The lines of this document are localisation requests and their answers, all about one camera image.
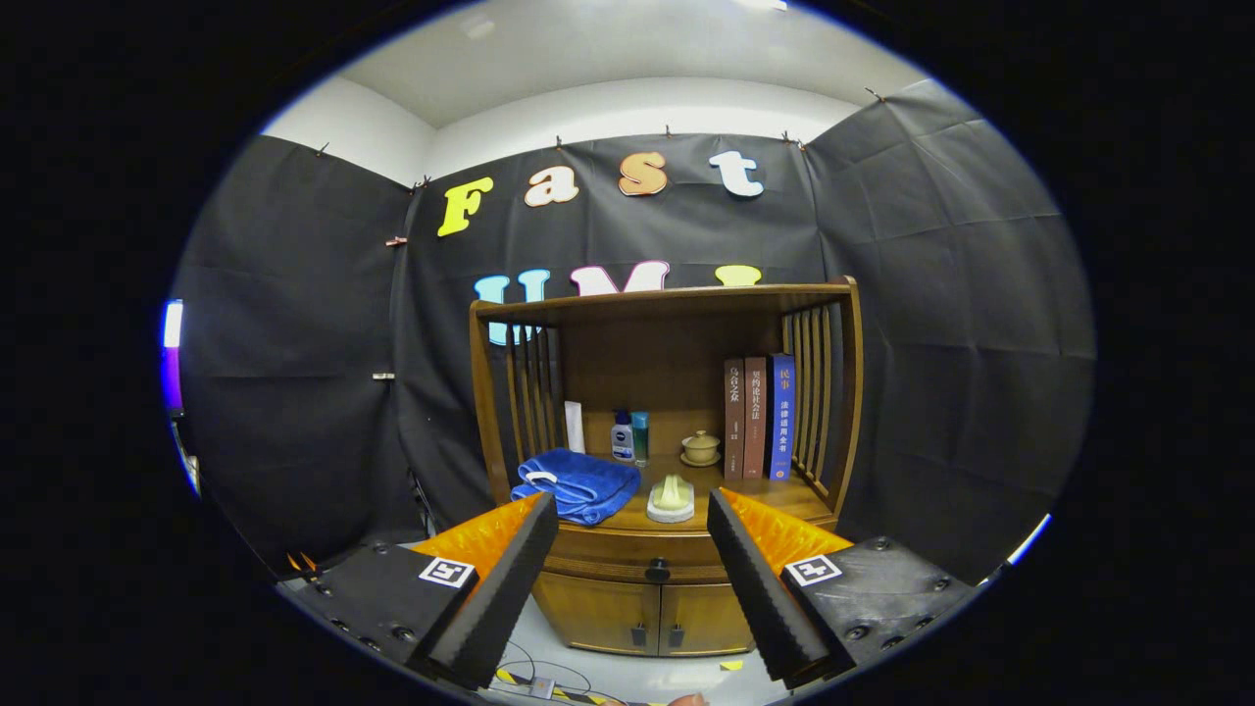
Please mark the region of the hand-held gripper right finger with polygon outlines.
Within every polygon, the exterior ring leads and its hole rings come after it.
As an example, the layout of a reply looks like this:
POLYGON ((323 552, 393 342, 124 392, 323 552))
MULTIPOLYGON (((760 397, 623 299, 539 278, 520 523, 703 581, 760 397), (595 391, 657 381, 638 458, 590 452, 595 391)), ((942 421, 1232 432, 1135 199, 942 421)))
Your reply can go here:
POLYGON ((729 488, 710 492, 707 529, 768 675, 788 688, 886 660, 978 594, 892 537, 847 540, 729 488))

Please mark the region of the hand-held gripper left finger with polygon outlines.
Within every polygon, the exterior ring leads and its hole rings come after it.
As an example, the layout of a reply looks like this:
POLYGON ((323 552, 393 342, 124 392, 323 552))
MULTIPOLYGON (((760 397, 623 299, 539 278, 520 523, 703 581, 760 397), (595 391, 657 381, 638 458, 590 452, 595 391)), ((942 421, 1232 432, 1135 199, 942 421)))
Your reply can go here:
POLYGON ((420 545, 365 545, 279 586, 323 630, 422 678, 484 688, 556 539, 555 497, 533 493, 420 545))

